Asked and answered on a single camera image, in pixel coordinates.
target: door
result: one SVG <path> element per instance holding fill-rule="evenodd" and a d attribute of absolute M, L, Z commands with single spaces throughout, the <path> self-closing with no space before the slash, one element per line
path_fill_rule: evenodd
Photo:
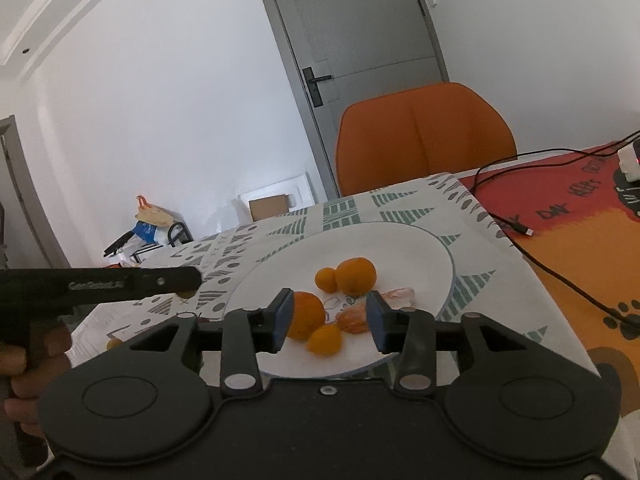
<path fill-rule="evenodd" d="M 332 171 L 349 105 L 443 81 L 420 0 L 275 2 Z"/>
<path fill-rule="evenodd" d="M 33 187 L 13 117 L 0 120 L 0 269 L 68 267 Z"/>

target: beige bag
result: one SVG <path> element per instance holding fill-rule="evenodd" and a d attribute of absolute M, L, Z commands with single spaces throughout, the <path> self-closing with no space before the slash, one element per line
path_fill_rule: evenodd
<path fill-rule="evenodd" d="M 171 227 L 174 224 L 174 217 L 162 211 L 158 206 L 151 205 L 142 195 L 138 199 L 138 214 L 136 219 L 156 227 Z"/>

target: cable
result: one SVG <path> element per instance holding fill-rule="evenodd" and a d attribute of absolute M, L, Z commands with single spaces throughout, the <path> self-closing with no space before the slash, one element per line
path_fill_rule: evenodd
<path fill-rule="evenodd" d="M 507 174 L 507 173 L 511 173 L 513 171 L 530 170 L 532 168 L 558 168 L 560 166 L 568 166 L 569 164 L 573 164 L 573 163 L 578 162 L 580 160 L 583 160 L 583 159 L 585 159 L 585 158 L 587 158 L 589 156 L 597 156 L 597 157 L 600 157 L 600 158 L 607 158 L 607 157 L 613 156 L 619 150 L 624 148 L 625 146 L 628 146 L 628 145 L 632 144 L 633 142 L 635 142 L 636 136 L 638 134 L 640 134 L 640 130 L 632 133 L 629 136 L 626 136 L 624 139 L 617 140 L 616 142 L 612 142 L 612 143 L 608 144 L 607 146 L 603 146 L 603 147 L 598 148 L 597 150 L 594 150 L 592 152 L 585 152 L 583 150 L 573 150 L 571 148 L 555 148 L 555 149 L 551 149 L 551 150 L 536 150 L 534 152 L 517 153 L 516 157 L 526 156 L 526 155 L 538 155 L 540 153 L 549 153 L 549 152 L 580 153 L 580 156 L 578 156 L 578 157 L 576 157 L 576 158 L 574 158 L 572 160 L 568 160 L 568 161 L 565 161 L 565 162 L 558 162 L 558 163 L 555 163 L 555 164 L 535 164 L 533 166 L 515 166 L 514 168 L 507 168 L 505 170 L 498 171 L 497 173 L 491 174 L 490 176 L 486 177 L 485 179 L 478 181 L 478 177 L 479 177 L 480 173 L 483 170 L 485 170 L 488 167 L 493 166 L 495 164 L 500 164 L 502 162 L 509 162 L 509 161 L 513 160 L 513 157 L 505 157 L 505 158 L 501 158 L 499 160 L 494 160 L 493 162 L 491 162 L 489 164 L 485 164 L 484 166 L 479 168 L 478 171 L 476 171 L 476 176 L 474 177 L 474 184 L 471 187 L 470 191 L 471 191 L 473 196 L 476 196 L 476 193 L 478 192 L 478 187 L 482 186 L 482 184 L 485 184 L 485 183 L 493 180 L 494 178 L 497 178 L 497 177 L 502 176 L 502 175 Z M 602 153 L 603 151 L 605 151 L 607 149 L 613 149 L 613 151 L 611 153 Z M 530 229 L 529 227 L 527 227 L 526 225 L 521 224 L 520 222 L 513 222 L 513 221 L 510 221 L 510 220 L 507 220 L 505 218 L 502 218 L 501 216 L 498 216 L 498 215 L 496 215 L 494 213 L 491 213 L 490 211 L 488 211 L 488 213 L 489 213 L 489 215 L 491 215 L 497 221 L 502 222 L 503 224 L 506 224 L 509 227 L 511 227 L 514 231 L 516 231 L 516 232 L 518 232 L 520 234 L 523 234 L 523 235 L 533 236 L 533 230 Z M 550 267 L 547 267 L 545 264 L 540 262 L 537 258 L 532 256 L 532 254 L 530 254 L 529 251 L 527 251 L 519 243 L 517 243 L 512 237 L 510 237 L 507 233 L 505 233 L 505 234 L 507 235 L 507 237 L 509 238 L 509 240 L 511 241 L 513 246 L 516 247 L 516 249 L 519 250 L 520 253 L 523 254 L 524 257 L 528 258 L 535 265 L 537 265 L 540 269 L 544 270 L 547 274 L 553 276 L 555 279 L 557 279 L 560 282 L 564 283 L 571 290 L 573 290 L 574 292 L 576 292 L 577 294 L 582 296 L 585 300 L 589 301 L 591 304 L 593 304 L 594 306 L 599 308 L 601 311 L 603 311 L 606 314 L 608 314 L 609 316 L 617 319 L 620 323 L 628 324 L 631 327 L 635 328 L 636 330 L 640 330 L 640 322 L 639 321 L 635 321 L 633 319 L 629 319 L 628 317 L 625 317 L 622 314 L 620 314 L 617 310 L 615 310 L 613 308 L 609 308 L 605 304 L 603 304 L 600 301 L 596 300 L 596 298 L 594 298 L 591 294 L 589 294 L 588 292 L 585 292 L 579 286 L 575 285 L 574 282 L 572 282 L 571 280 L 567 279 L 566 277 L 564 277 L 559 272 L 556 272 L 555 270 L 551 269 Z"/>

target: chair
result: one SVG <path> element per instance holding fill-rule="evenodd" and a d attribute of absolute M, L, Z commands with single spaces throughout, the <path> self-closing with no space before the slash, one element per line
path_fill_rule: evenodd
<path fill-rule="evenodd" d="M 347 108 L 335 165 L 347 196 L 515 155 L 511 130 L 489 103 L 464 85 L 442 83 Z"/>

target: human hand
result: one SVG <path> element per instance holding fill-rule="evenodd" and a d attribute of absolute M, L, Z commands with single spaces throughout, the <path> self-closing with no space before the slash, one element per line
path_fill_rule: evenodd
<path fill-rule="evenodd" d="M 65 325 L 51 330 L 44 337 L 48 357 L 36 368 L 25 371 L 27 354 L 24 348 L 0 343 L 0 376 L 11 377 L 15 398 L 0 404 L 0 416 L 20 422 L 25 433 L 44 438 L 38 423 L 37 402 L 47 385 L 71 369 L 65 352 L 71 348 L 71 334 Z"/>

